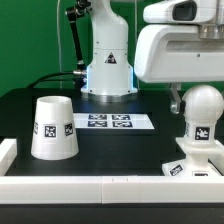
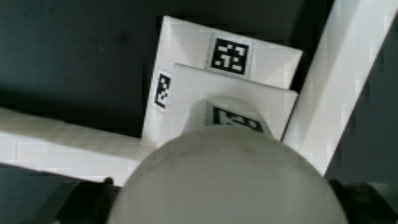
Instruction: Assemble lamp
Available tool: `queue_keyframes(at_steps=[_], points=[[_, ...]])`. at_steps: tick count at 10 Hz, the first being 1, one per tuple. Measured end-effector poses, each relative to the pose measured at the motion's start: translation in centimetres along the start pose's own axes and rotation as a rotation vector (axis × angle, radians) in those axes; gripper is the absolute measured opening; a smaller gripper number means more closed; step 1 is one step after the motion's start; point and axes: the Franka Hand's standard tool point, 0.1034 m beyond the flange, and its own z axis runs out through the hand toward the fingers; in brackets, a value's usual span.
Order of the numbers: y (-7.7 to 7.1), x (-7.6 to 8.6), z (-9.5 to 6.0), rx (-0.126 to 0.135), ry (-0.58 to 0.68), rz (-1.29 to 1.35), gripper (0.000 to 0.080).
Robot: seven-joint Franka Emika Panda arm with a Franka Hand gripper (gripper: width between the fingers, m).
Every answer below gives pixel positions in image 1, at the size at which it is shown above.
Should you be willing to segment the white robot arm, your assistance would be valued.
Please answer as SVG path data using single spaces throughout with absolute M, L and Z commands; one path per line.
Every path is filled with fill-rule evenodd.
M 111 0 L 90 0 L 93 58 L 82 92 L 99 101 L 118 101 L 136 91 L 133 79 L 171 85 L 170 110 L 183 108 L 179 85 L 224 81 L 224 0 L 162 0 L 143 10 L 146 26 L 128 53 L 128 25 Z

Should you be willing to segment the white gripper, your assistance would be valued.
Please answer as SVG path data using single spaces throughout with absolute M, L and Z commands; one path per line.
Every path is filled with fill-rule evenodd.
M 134 71 L 145 83 L 172 83 L 170 111 L 183 114 L 180 83 L 224 81 L 224 40 L 200 39 L 197 26 L 147 25 L 138 37 Z

